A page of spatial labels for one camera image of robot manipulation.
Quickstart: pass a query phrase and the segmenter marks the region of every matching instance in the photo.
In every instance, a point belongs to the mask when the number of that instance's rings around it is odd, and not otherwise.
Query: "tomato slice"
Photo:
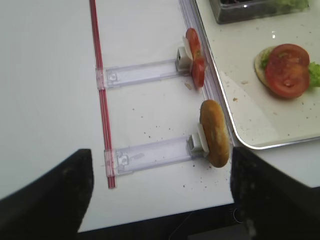
[[[269,61],[274,64],[286,62],[308,67],[310,64],[310,57],[308,52],[298,45],[282,44],[273,49],[270,53]]]
[[[193,60],[201,56],[201,44],[198,34],[194,28],[189,28],[185,33],[185,38],[188,39]]]
[[[205,68],[205,59],[202,56],[193,61],[191,75],[197,89],[202,88],[205,84]]]
[[[268,62],[265,68],[270,89],[284,98],[300,97],[309,87],[310,75],[306,66],[297,63]]]

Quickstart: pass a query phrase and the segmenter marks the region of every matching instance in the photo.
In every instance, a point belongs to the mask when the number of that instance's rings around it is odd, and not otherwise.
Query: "black container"
[[[210,0],[218,24],[302,12],[308,0]]]

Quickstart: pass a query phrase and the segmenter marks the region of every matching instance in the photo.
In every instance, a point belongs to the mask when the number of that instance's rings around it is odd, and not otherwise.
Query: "clear plastic bracket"
[[[176,60],[171,59],[139,65],[105,68],[105,75],[106,87],[116,88],[177,76],[188,76],[190,72],[188,69],[177,71]]]
[[[111,176],[112,170],[115,175],[124,175],[135,171],[189,161],[194,158],[189,148],[189,138],[189,136],[180,137],[106,151],[104,154],[107,175]]]

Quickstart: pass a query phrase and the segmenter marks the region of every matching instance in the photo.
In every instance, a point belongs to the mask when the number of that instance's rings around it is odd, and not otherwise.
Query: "crumb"
[[[192,90],[192,86],[189,83],[185,82],[184,85],[187,89]]]

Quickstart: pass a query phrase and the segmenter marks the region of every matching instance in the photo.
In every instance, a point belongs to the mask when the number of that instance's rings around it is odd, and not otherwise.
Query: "lettuce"
[[[315,62],[309,64],[310,87],[320,87],[320,65]]]
[[[308,0],[275,0],[272,4],[278,12],[287,12],[290,9],[302,11],[309,6]]]
[[[266,69],[268,61],[269,61],[270,53],[271,53],[271,50],[268,50],[268,51],[266,50],[266,51],[264,51],[263,55],[261,56],[261,64],[260,64],[260,66],[261,66],[262,69]]]

